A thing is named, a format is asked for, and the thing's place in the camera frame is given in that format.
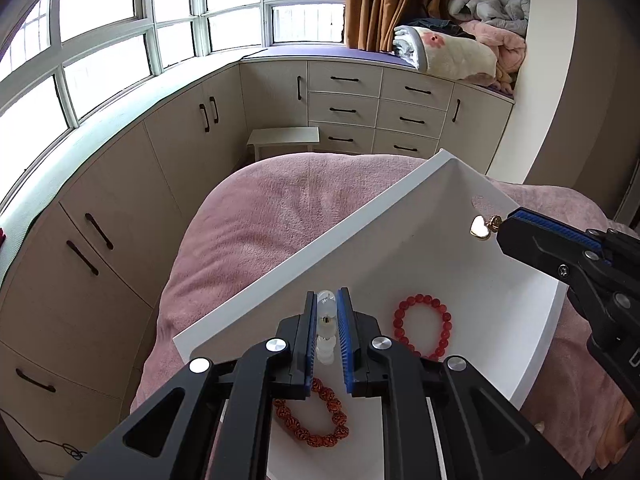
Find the pink blanket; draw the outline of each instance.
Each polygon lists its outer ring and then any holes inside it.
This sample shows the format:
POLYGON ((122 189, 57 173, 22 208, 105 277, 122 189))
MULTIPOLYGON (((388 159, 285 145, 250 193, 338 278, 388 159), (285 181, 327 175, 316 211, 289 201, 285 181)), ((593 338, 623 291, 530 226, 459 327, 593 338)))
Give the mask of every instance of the pink blanket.
MULTIPOLYGON (((301 153, 252 164, 220 184, 184 235, 162 294, 156 344, 131 409, 182 367, 172 342, 178 332, 422 162, 396 155, 301 153)), ((579 229, 613 226, 576 191, 495 185, 517 203, 579 229)), ((532 423, 545 423, 543 434, 580 473, 591 463, 621 395, 588 355, 589 334, 587 322, 565 300, 549 353, 522 408, 532 423)))
POLYGON ((460 23, 460 27, 465 32, 473 34, 478 43, 485 44, 494 52, 498 63, 495 69, 496 82, 492 86, 507 94, 513 94, 513 79, 510 74, 517 72, 524 61, 527 51, 524 38, 510 30, 487 25, 478 20, 460 23))

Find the red beaded bracelet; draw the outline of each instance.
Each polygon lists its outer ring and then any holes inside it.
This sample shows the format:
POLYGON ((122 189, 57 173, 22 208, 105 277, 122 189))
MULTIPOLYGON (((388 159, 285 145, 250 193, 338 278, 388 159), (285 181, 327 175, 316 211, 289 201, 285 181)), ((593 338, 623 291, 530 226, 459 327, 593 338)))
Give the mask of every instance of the red beaded bracelet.
POLYGON ((273 405, 276 407, 276 415, 284 420, 285 427, 291 431, 298 440, 304 440, 311 447, 333 447, 338 440, 349 436, 349 428, 345 426, 347 416, 342 411, 342 403, 335 398, 334 391, 322 385, 320 379, 314 378, 311 384, 311 391, 318 394, 326 402, 326 408, 332 414, 331 421, 335 424, 335 431, 328 435, 312 435, 307 428, 304 428, 300 421, 293 415, 284 399, 274 399, 273 405))
POLYGON ((427 359, 437 361, 440 357, 444 356, 446 352, 445 348, 449 346, 449 337, 451 336, 451 329, 453 328, 451 323, 451 314, 447 312, 447 305, 440 303, 438 298, 432 298, 428 294, 426 296, 416 294, 415 296, 409 296, 406 300, 401 301, 398 305, 398 309, 394 312, 394 336, 399 342, 407 345, 409 350, 411 350, 415 355, 418 357, 422 356, 422 354, 415 349, 415 346, 409 342, 409 338, 405 335, 404 328, 402 328, 402 318, 404 318, 404 314, 407 309, 418 303, 431 305, 438 313, 442 314, 443 323, 442 332, 440 333, 440 342, 433 353, 427 357, 427 359))

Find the black handle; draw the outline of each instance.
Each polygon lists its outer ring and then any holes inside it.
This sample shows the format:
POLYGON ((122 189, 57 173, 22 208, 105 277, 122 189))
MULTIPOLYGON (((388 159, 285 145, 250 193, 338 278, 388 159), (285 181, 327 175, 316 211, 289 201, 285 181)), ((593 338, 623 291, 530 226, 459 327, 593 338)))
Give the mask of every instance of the black handle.
POLYGON ((400 116, 400 120, 401 121, 406 121, 408 123, 424 124, 424 121, 416 121, 415 119, 407 119, 406 117, 402 117, 402 116, 400 116))
POLYGON ((405 150, 406 152, 417 152, 418 151, 417 148, 403 148, 402 146, 398 146, 397 144, 394 144, 394 148, 396 150, 405 150))
POLYGON ((329 108, 329 110, 331 110, 332 112, 347 112, 348 114, 356 113, 356 110, 343 110, 342 108, 334 108, 334 107, 329 108))
POLYGON ((86 263, 86 266, 87 266, 87 267, 89 267, 89 268, 91 269, 91 272, 92 272, 92 273, 94 273, 96 276, 99 274, 98 269, 96 269, 96 268, 94 267, 94 264, 92 264, 89 260, 87 260, 87 259, 84 257, 84 254, 82 254, 82 253, 80 252, 80 249, 78 249, 78 248, 76 247, 76 244, 75 244, 75 243, 73 243, 71 240, 67 240, 67 241, 66 241, 66 244, 67 244, 69 247, 71 247, 71 250, 72 250, 73 252, 75 252, 78 256, 80 256, 80 259, 81 259, 82 261, 84 261, 84 263, 86 263))
POLYGON ((353 142, 353 139, 341 139, 340 137, 328 137, 329 140, 339 140, 340 142, 353 142))
POLYGON ((204 132, 208 134, 211 128, 209 127, 209 115, 207 114, 207 107, 204 104, 200 103, 200 110, 204 112, 204 118, 207 120, 207 126, 205 126, 204 128, 204 132))
POLYGON ((216 118, 213 119, 213 123, 214 124, 218 124, 218 121, 220 120, 220 115, 218 114, 218 105, 216 104, 216 98, 212 96, 209 97, 209 102, 213 103, 213 107, 216 111, 216 118))
POLYGON ((452 123, 456 122, 456 119, 458 118, 458 110, 460 110, 460 99, 456 99, 458 101, 458 104, 456 105, 456 114, 453 116, 453 119, 451 120, 452 123))
POLYGON ((35 381, 35 380, 31 379, 29 376, 25 375, 23 373, 23 371, 20 370, 20 368, 16 368, 15 369, 15 373, 17 373, 18 377, 20 377, 21 379, 24 379, 28 383, 35 384, 36 386, 41 387, 43 390, 47 390, 48 392, 51 392, 52 394, 54 394, 56 392, 55 386, 51 386, 51 384, 49 384, 49 385, 42 384, 42 383, 39 383, 38 381, 35 381))
POLYGON ((98 233, 100 234, 100 236, 102 237, 102 239, 104 240, 104 243, 107 244, 107 248, 110 251, 113 251, 113 244, 111 243, 111 240, 109 240, 107 238, 107 235, 104 234, 104 231, 102 229, 100 229, 100 226, 98 225, 98 222, 95 221, 94 216, 91 213, 84 213, 84 217, 91 222, 91 225, 95 227, 95 230, 98 231, 98 233))
POLYGON ((406 88, 407 90, 411 90, 412 92, 420 92, 421 94, 431 95, 431 92, 428 90, 420 90, 419 88, 411 88, 410 86, 405 86, 404 88, 406 88))
POLYGON ((333 79, 334 81, 353 81, 354 83, 357 83, 358 81, 360 81, 357 77, 354 77, 354 78, 351 78, 351 77, 336 77, 335 75, 332 75, 331 79, 333 79))

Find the black wire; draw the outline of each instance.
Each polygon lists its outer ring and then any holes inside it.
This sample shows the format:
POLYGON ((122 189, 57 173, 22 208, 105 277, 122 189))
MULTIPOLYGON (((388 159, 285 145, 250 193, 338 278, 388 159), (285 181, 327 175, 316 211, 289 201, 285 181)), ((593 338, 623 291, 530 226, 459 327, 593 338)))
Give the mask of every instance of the black wire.
POLYGON ((7 410, 4 410, 2 408, 0 408, 0 412, 3 412, 5 415, 10 416, 14 422, 20 426, 22 428, 22 430, 29 435, 33 440, 35 440, 36 442, 46 442, 47 444, 53 444, 54 446, 58 446, 61 447, 66 454, 68 454, 71 458, 73 458, 74 460, 80 460, 84 455, 86 455, 86 451, 80 451, 76 446, 72 446, 71 444, 59 444, 57 442, 53 442, 51 440, 47 440, 47 439, 43 439, 40 440, 39 438, 35 438, 30 432, 29 430, 27 430, 27 428, 25 428, 22 424, 20 424, 20 422, 18 421, 17 418, 15 418, 11 413, 9 413, 7 410))

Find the gray comforter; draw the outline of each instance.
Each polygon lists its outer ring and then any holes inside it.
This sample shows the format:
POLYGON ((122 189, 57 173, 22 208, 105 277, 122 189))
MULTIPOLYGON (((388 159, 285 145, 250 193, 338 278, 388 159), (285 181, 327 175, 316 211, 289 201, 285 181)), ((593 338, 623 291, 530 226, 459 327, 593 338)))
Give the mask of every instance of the gray comforter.
POLYGON ((480 20, 527 35, 530 0, 449 0, 449 14, 461 22, 480 20))

